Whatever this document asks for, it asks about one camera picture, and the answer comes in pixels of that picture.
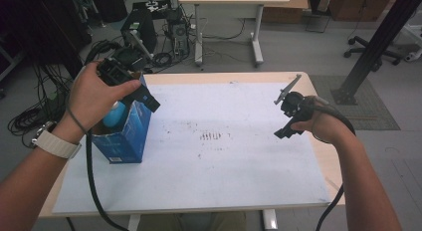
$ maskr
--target office chair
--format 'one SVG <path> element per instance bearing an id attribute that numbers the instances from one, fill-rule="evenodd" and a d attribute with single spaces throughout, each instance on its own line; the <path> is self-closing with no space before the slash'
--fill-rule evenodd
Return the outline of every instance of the office chair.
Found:
<path id="1" fill-rule="evenodd" d="M 364 48 L 350 48 L 350 49 L 348 49 L 346 52 L 344 52 L 344 57 L 345 58 L 349 58 L 350 56 L 351 56 L 351 54 L 353 54 L 353 53 L 363 53 L 363 51 L 365 51 L 365 47 L 368 45 L 368 42 L 367 41 L 365 41 L 365 40 L 363 40 L 362 38 L 360 38 L 360 37 L 358 37 L 358 36 L 354 36 L 353 38 L 351 38 L 351 39 L 349 39 L 348 40 L 348 44 L 349 45 L 353 45 L 354 43 L 359 43 L 359 44 L 361 44 Z M 398 64 L 400 64 L 400 61 L 401 61 L 401 59 L 403 58 L 403 56 L 401 56 L 401 55 L 399 55 L 399 54 L 397 54 L 397 53 L 394 53 L 394 52 L 391 52 L 391 51 L 388 51 L 388 50 L 385 50 L 383 53 L 382 53 L 382 55 L 385 55 L 385 56 L 387 56 L 387 57 L 390 57 L 390 58 L 393 58 L 393 59 L 395 59 L 393 62 L 392 62 L 392 64 L 394 65 L 394 66 L 396 66 L 396 65 L 398 65 Z M 379 68 L 382 66 L 382 61 L 381 61 L 381 58 L 379 58 L 376 62 L 375 62 L 375 64 L 372 66 L 372 69 L 371 69 L 371 71 L 373 71 L 373 72 L 376 72 L 376 71 L 378 71 L 379 70 Z"/>

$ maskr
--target metal stand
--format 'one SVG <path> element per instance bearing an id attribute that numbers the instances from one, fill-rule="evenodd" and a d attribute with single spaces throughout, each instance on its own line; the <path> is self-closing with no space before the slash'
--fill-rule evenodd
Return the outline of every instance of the metal stand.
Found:
<path id="1" fill-rule="evenodd" d="M 261 18 L 263 17 L 263 11 L 264 11 L 264 5 L 258 5 L 257 17 L 255 18 L 255 31 L 254 33 L 251 33 L 252 47 L 254 49 L 256 67 L 264 63 L 263 54 L 261 52 L 260 41 L 258 40 L 260 27 L 261 27 Z"/>
<path id="2" fill-rule="evenodd" d="M 106 24 L 104 23 L 102 16 L 99 10 L 97 9 L 96 3 L 94 3 L 94 0 L 83 1 L 87 2 L 87 4 L 83 4 L 81 0 L 74 0 L 75 6 L 78 8 L 82 22 L 88 25 L 88 15 L 86 9 L 92 9 L 100 19 L 99 26 L 104 28 Z"/>
<path id="3" fill-rule="evenodd" d="M 355 104 L 353 96 L 370 73 L 373 64 L 407 23 L 421 1 L 397 0 L 394 3 L 341 87 L 331 91 L 338 105 Z"/>
<path id="4" fill-rule="evenodd" d="M 199 4 L 195 4 L 196 42 L 195 42 L 195 64 L 202 65 L 202 33 L 199 29 Z"/>
<path id="5" fill-rule="evenodd" d="M 264 230 L 279 230 L 277 226 L 276 210 L 264 209 L 262 212 L 264 217 Z"/>

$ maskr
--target white paper sheet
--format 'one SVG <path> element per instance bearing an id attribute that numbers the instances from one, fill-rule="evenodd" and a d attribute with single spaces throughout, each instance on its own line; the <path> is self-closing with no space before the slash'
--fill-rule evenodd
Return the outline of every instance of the white paper sheet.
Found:
<path id="1" fill-rule="evenodd" d="M 289 120 L 274 100 L 286 84 L 149 86 L 152 114 L 140 164 L 108 164 L 93 145 L 106 211 L 160 212 L 315 206 L 329 202 L 306 135 L 278 139 Z M 97 211 L 82 149 L 55 213 Z"/>

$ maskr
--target cardboard box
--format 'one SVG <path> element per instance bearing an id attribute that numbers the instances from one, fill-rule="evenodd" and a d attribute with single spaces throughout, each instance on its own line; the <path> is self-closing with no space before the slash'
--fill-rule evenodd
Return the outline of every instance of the cardboard box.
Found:
<path id="1" fill-rule="evenodd" d="M 377 21 L 390 0 L 330 0 L 328 8 L 337 21 Z"/>
<path id="2" fill-rule="evenodd" d="M 262 22 L 300 23 L 304 9 L 308 9 L 308 0 L 290 0 L 282 5 L 265 5 Z"/>
<path id="3" fill-rule="evenodd" d="M 135 101 L 123 129 L 109 132 L 100 121 L 93 128 L 93 143 L 110 163 L 141 163 L 150 118 L 151 111 Z"/>

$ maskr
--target black pole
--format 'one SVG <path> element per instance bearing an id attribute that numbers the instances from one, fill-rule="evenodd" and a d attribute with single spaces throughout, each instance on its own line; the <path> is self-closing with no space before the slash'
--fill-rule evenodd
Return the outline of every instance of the black pole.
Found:
<path id="1" fill-rule="evenodd" d="M 370 73 L 373 64 L 382 56 L 382 53 L 407 23 L 421 1 L 397 0 L 394 3 L 341 87 L 337 90 L 331 90 L 331 94 L 338 105 L 354 104 L 353 96 Z"/>

